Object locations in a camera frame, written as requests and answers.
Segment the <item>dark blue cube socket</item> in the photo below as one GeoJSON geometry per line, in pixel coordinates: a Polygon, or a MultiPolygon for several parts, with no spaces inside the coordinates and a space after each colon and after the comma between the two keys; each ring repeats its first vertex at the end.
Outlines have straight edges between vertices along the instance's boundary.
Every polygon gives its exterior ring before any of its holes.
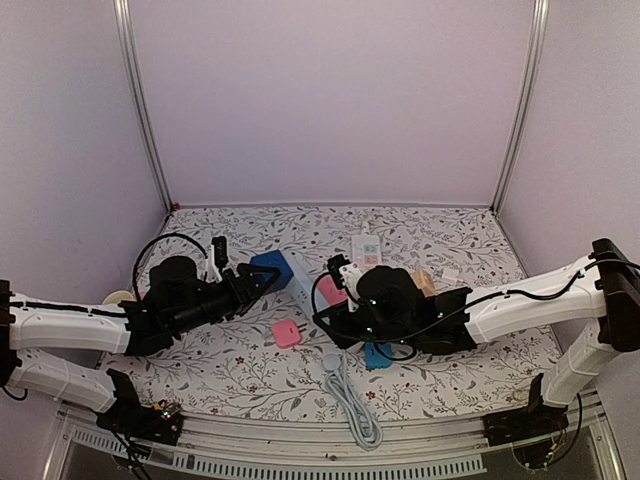
{"type": "Polygon", "coordinates": [[[280,250],[255,255],[250,264],[259,269],[254,278],[259,287],[264,287],[265,294],[285,289],[293,278],[292,269],[280,250]]]}

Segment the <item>pink triangular socket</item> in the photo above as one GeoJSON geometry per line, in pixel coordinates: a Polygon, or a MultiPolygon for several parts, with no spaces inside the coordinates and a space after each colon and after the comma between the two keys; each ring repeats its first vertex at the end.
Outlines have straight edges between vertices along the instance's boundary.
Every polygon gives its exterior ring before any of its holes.
{"type": "Polygon", "coordinates": [[[317,290],[329,306],[338,305],[348,300],[346,291],[337,288],[330,275],[324,276],[318,282],[317,290]]]}

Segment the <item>grey-blue power strip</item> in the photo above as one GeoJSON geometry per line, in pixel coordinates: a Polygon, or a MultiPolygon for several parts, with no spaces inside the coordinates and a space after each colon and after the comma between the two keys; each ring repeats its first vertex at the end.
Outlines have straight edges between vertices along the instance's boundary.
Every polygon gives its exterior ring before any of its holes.
{"type": "Polygon", "coordinates": [[[291,294],[300,309],[309,317],[313,314],[311,301],[311,289],[313,282],[306,270],[299,264],[293,255],[289,256],[288,263],[293,272],[291,280],[291,294]]]}

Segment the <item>cyan square adapter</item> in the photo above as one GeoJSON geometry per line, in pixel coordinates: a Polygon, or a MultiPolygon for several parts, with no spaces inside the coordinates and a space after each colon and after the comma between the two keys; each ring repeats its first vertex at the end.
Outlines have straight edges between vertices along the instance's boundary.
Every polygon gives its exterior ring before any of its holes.
{"type": "Polygon", "coordinates": [[[369,370],[388,369],[392,365],[392,346],[388,343],[367,342],[364,345],[365,364],[369,370]]]}

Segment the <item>small pink adapter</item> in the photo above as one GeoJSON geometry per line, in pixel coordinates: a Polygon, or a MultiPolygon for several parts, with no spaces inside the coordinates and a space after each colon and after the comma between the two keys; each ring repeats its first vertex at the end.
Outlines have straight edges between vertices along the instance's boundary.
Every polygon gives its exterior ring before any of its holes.
{"type": "Polygon", "coordinates": [[[298,325],[293,320],[283,320],[272,327],[275,344],[280,349],[289,349],[302,342],[302,335],[298,325]]]}

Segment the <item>white power strip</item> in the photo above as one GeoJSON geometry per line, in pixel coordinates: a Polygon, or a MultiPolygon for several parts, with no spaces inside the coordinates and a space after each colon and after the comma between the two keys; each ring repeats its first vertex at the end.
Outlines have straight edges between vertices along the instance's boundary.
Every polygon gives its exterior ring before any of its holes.
{"type": "Polygon", "coordinates": [[[371,233],[367,222],[351,237],[351,253],[354,263],[361,269],[369,270],[382,264],[380,238],[371,233]]]}

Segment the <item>beige cube socket plug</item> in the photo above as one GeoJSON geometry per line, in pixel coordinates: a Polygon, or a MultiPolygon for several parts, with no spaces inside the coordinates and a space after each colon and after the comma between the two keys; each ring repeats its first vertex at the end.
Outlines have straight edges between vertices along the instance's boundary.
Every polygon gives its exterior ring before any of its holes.
{"type": "Polygon", "coordinates": [[[432,297],[437,294],[433,279],[424,270],[418,270],[411,274],[416,287],[422,291],[425,297],[432,297]]]}

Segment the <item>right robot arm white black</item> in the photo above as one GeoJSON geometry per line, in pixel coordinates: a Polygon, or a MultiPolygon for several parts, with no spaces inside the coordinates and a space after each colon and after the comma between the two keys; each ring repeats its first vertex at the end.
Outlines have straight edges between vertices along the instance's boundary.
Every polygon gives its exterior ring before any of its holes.
{"type": "Polygon", "coordinates": [[[357,343],[402,344],[431,355],[472,350],[516,331],[584,319],[586,325],[558,364],[530,387],[531,403],[517,427],[537,436],[584,385],[622,353],[639,348],[639,266],[614,242],[554,271],[493,287],[459,287],[427,296],[402,268],[368,271],[342,255],[327,273],[347,294],[312,320],[341,349],[357,343]]]}

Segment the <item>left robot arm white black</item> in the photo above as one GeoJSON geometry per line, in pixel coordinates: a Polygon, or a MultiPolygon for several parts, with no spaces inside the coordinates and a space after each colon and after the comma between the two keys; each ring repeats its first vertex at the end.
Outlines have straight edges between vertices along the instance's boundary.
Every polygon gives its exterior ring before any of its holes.
{"type": "Polygon", "coordinates": [[[146,408],[129,396],[117,397],[126,376],[114,380],[41,350],[153,355],[206,323],[244,315],[281,276],[276,267],[246,263],[221,271],[213,260],[207,274],[199,278],[191,258],[172,256],[150,270],[142,299],[110,305],[46,302],[14,293],[9,281],[2,281],[1,384],[38,390],[98,413],[108,410],[126,433],[141,433],[149,423],[146,408]]]}

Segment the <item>floral patterned table mat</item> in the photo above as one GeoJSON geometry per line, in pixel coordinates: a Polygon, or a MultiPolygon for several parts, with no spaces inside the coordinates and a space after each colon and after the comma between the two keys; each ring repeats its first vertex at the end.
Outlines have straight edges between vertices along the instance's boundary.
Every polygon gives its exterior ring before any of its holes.
{"type": "MultiPolygon", "coordinates": [[[[424,270],[438,291],[493,286],[523,273],[493,215],[484,209],[418,207],[236,207],[179,210],[165,225],[166,239],[148,265],[173,255],[200,258],[199,246],[217,235],[228,241],[232,263],[279,249],[293,255],[310,277],[329,257],[349,254],[364,222],[381,241],[385,263],[424,270]],[[456,284],[444,268],[458,270],[456,284]]],[[[149,357],[108,355],[105,368],[126,373],[144,402],[180,403],[191,413],[245,419],[340,422],[344,415],[325,391],[322,361],[334,344],[283,291],[262,298],[230,322],[185,334],[149,357]],[[302,342],[276,346],[271,327],[293,320],[302,342]]],[[[384,421],[422,420],[512,408],[524,386],[551,368],[560,350],[547,327],[520,331],[448,356],[411,357],[399,348],[388,369],[369,370],[360,349],[348,353],[348,374],[368,409],[384,421]]]]}

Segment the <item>white small charger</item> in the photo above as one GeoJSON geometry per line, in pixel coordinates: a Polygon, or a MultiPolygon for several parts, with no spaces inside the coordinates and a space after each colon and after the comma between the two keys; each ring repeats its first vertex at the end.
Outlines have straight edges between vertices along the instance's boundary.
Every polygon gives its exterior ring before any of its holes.
{"type": "Polygon", "coordinates": [[[460,272],[458,270],[444,268],[441,273],[441,279],[444,282],[456,284],[460,278],[460,272]]]}

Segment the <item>cream pink cup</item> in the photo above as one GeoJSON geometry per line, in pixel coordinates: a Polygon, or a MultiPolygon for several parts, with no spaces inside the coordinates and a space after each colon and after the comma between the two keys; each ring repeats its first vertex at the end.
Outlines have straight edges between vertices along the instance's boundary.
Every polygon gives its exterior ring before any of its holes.
{"type": "Polygon", "coordinates": [[[135,296],[126,290],[118,290],[109,294],[102,302],[103,305],[118,305],[123,301],[134,301],[135,296]]]}

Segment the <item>front aluminium rail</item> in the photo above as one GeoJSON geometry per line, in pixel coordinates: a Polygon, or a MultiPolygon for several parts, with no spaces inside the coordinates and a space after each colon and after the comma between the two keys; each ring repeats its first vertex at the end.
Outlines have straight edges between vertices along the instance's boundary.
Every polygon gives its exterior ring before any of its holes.
{"type": "Polygon", "coordinates": [[[46,479],[625,479],[593,390],[570,407],[569,429],[492,446],[479,414],[391,421],[372,452],[344,423],[298,423],[190,414],[176,445],[125,441],[64,405],[46,479]]]}

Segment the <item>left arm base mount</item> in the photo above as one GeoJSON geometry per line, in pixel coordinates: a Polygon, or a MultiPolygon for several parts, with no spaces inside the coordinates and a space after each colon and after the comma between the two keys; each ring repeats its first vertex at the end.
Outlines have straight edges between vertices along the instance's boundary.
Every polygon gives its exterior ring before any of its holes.
{"type": "Polygon", "coordinates": [[[167,400],[144,406],[126,374],[114,369],[106,374],[115,387],[115,402],[96,414],[97,426],[125,437],[176,446],[184,423],[182,406],[167,400]]]}

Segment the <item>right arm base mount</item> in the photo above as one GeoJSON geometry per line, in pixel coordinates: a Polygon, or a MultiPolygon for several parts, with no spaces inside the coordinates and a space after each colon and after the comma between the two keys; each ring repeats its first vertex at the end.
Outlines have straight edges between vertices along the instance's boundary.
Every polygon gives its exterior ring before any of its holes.
{"type": "Polygon", "coordinates": [[[542,381],[542,373],[532,380],[528,403],[524,407],[494,412],[482,417],[483,435],[490,446],[551,434],[569,425],[567,405],[553,407],[544,403],[542,381]]]}

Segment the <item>left aluminium frame post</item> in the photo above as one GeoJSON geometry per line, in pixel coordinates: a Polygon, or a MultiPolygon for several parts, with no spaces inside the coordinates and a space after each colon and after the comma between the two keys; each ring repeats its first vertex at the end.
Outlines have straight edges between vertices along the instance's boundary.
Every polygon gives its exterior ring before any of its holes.
{"type": "Polygon", "coordinates": [[[171,213],[174,202],[170,193],[166,173],[161,163],[151,116],[145,98],[135,45],[130,2],[126,0],[114,0],[113,7],[124,68],[147,162],[161,205],[165,212],[171,213]]]}

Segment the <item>aluminium frame post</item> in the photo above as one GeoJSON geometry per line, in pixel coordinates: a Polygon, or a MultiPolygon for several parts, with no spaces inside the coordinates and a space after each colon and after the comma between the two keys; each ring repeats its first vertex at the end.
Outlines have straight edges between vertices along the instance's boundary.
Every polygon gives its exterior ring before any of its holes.
{"type": "Polygon", "coordinates": [[[491,210],[496,216],[500,215],[505,205],[524,137],[528,114],[534,96],[539,65],[543,55],[549,6],[549,0],[535,0],[533,2],[533,13],[522,81],[498,183],[491,203],[491,210]]]}
{"type": "Polygon", "coordinates": [[[135,45],[130,2],[126,0],[114,0],[113,7],[124,68],[147,162],[161,205],[165,212],[171,213],[174,202],[170,193],[166,173],[161,163],[151,116],[145,98],[135,45]]]}

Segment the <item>right aluminium frame post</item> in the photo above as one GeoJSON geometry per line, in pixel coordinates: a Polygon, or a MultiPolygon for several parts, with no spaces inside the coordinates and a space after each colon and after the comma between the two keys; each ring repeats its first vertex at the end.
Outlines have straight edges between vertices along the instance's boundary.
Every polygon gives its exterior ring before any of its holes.
{"type": "Polygon", "coordinates": [[[533,13],[522,81],[498,183],[491,203],[491,210],[496,216],[500,215],[505,205],[524,137],[528,114],[534,96],[539,65],[543,55],[549,6],[549,0],[535,0],[533,2],[533,13]]]}

